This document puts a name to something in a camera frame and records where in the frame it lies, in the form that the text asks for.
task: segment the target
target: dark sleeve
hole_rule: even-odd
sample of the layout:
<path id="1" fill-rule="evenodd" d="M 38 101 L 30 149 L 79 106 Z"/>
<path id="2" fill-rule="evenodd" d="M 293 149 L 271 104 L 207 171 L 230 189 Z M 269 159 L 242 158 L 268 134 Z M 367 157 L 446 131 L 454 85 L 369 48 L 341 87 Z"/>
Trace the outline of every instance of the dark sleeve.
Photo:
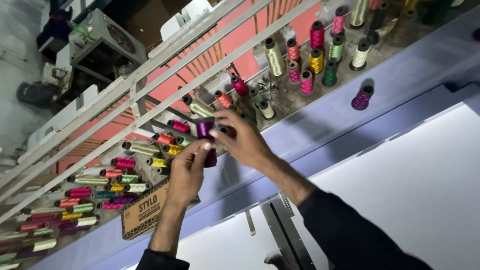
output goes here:
<path id="1" fill-rule="evenodd" d="M 190 263 L 146 249 L 136 270 L 188 270 Z"/>
<path id="2" fill-rule="evenodd" d="M 298 209 L 336 269 L 431 269 L 336 195 L 317 190 Z"/>

